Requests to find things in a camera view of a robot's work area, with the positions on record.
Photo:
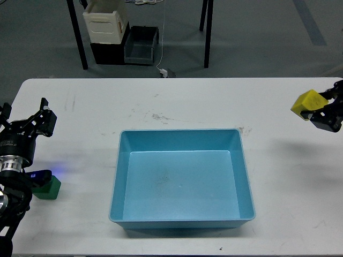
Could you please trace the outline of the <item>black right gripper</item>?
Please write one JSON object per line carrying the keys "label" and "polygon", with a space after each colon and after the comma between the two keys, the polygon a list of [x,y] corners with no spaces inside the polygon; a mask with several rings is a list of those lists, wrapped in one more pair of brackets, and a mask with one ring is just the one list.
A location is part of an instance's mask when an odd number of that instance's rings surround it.
{"label": "black right gripper", "polygon": [[337,133],[342,126],[342,80],[335,82],[332,88],[320,93],[320,96],[322,103],[328,103],[331,99],[333,103],[315,111],[303,111],[301,114],[309,118],[318,129]]}

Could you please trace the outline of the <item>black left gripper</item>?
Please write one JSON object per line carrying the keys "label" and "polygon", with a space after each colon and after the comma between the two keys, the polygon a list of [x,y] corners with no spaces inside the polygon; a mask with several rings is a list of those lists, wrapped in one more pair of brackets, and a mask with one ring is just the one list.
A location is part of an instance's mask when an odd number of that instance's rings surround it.
{"label": "black left gripper", "polygon": [[40,109],[31,115],[25,122],[13,122],[10,124],[12,107],[5,102],[1,107],[1,157],[16,156],[24,160],[24,165],[32,165],[36,137],[43,135],[51,137],[56,125],[57,116],[49,108],[46,98],[41,99]]}

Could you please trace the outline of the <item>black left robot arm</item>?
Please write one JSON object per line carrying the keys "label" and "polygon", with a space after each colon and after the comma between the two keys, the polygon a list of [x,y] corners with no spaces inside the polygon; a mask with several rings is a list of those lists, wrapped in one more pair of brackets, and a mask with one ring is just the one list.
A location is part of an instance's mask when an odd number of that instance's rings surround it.
{"label": "black left robot arm", "polygon": [[50,170],[26,172],[33,164],[38,135],[51,137],[57,117],[42,98],[38,112],[27,119],[9,122],[11,105],[1,106],[1,256],[11,256],[12,238],[30,209],[32,196],[55,200],[61,182]]}

